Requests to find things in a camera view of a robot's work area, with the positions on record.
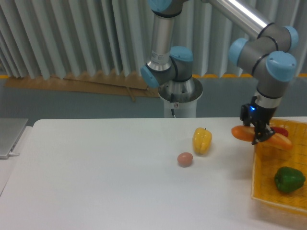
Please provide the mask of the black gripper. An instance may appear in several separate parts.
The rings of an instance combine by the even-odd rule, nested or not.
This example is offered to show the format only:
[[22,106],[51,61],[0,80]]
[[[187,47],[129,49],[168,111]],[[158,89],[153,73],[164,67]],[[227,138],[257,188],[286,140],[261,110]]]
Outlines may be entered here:
[[244,126],[254,126],[254,138],[252,145],[267,141],[275,131],[268,125],[273,117],[276,108],[264,108],[257,104],[244,104],[241,106],[240,120]]

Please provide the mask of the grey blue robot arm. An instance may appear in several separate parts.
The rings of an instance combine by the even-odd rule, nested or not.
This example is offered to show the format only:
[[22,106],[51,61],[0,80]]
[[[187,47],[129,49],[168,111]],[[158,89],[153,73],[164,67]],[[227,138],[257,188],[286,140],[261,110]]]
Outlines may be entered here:
[[[203,87],[192,76],[193,53],[184,46],[171,46],[174,21],[184,1],[148,3],[154,13],[154,25],[151,54],[141,67],[141,75],[165,100],[167,117],[194,117]],[[298,33],[293,27],[277,26],[238,0],[212,0],[210,4],[252,38],[237,39],[229,48],[228,58],[258,80],[251,102],[241,107],[240,119],[252,129],[252,144],[268,142],[276,136],[269,122],[295,75],[296,59],[290,52],[298,44]]]

